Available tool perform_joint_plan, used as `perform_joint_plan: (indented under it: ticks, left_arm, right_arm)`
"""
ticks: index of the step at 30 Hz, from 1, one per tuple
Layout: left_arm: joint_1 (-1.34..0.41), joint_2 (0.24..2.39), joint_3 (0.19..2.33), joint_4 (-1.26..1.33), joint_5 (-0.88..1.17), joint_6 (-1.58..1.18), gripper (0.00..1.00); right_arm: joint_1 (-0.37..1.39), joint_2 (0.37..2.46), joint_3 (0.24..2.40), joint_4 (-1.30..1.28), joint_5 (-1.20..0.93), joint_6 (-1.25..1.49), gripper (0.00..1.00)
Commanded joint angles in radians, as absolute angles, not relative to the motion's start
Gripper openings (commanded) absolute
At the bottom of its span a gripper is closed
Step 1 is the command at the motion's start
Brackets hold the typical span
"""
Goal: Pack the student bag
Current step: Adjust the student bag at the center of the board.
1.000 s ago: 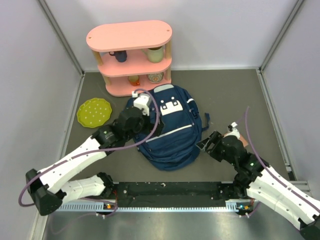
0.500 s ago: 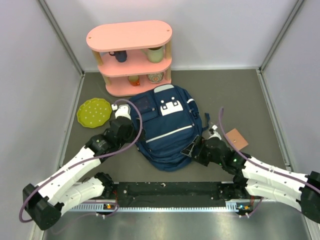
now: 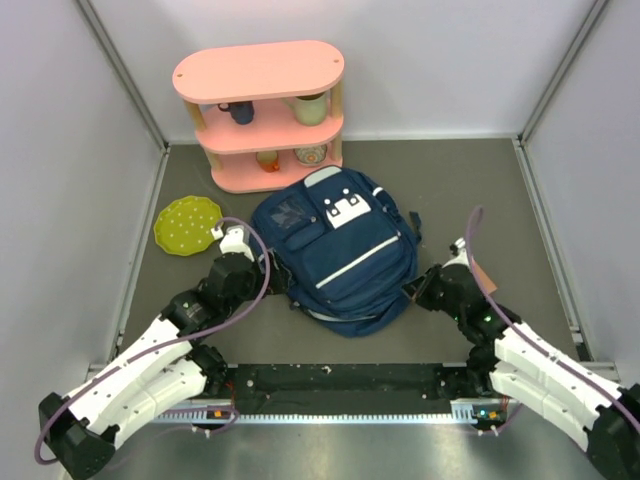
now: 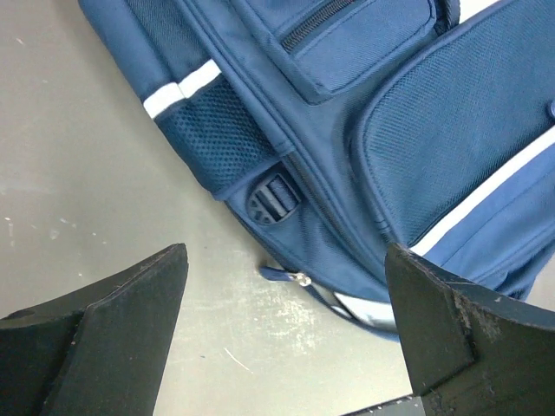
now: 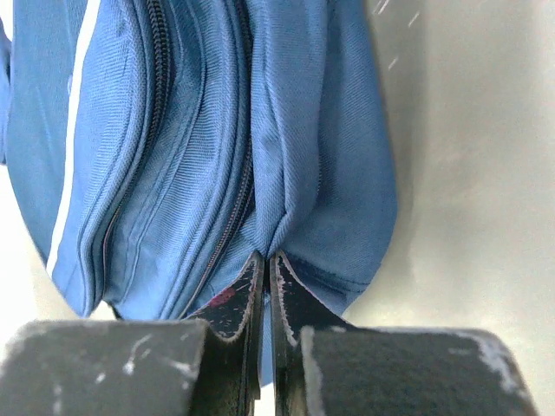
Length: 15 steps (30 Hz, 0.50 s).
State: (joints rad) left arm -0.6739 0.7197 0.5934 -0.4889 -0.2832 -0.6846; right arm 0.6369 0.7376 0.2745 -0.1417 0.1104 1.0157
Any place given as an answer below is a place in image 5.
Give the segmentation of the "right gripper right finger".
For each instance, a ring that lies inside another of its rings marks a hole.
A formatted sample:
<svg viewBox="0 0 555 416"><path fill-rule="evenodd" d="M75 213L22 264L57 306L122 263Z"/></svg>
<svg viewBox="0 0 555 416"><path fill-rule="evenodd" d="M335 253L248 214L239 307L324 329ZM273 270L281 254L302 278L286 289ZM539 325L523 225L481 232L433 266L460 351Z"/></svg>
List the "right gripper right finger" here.
<svg viewBox="0 0 555 416"><path fill-rule="evenodd" d="M516 361L490 332L358 328L269 262L279 415L534 415Z"/></svg>

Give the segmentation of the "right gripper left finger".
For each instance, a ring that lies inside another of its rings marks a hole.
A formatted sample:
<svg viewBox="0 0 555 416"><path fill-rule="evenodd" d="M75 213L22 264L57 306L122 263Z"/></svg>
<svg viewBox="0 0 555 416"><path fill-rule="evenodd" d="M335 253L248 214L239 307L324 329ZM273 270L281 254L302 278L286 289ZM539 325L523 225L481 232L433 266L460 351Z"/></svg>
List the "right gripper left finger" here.
<svg viewBox="0 0 555 416"><path fill-rule="evenodd" d="M251 415L264 259L178 321L44 321L1 357L4 415Z"/></svg>

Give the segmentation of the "navy blue student backpack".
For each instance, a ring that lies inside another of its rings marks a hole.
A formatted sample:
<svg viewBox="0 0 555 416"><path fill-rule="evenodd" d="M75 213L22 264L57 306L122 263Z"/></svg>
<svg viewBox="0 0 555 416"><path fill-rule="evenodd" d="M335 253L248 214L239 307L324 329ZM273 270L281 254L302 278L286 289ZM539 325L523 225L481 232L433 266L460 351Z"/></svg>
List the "navy blue student backpack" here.
<svg viewBox="0 0 555 416"><path fill-rule="evenodd" d="M82 317L186 317L277 250L341 314L396 219L361 1L16 1L1 162Z"/></svg>

